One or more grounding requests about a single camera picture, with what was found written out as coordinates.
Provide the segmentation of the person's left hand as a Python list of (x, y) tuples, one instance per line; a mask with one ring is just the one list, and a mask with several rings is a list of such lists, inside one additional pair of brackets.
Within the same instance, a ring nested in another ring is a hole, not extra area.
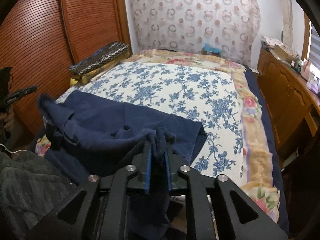
[(0, 113), (0, 119), (4, 121), (4, 129), (11, 132), (14, 127), (14, 109), (11, 105), (7, 113)]

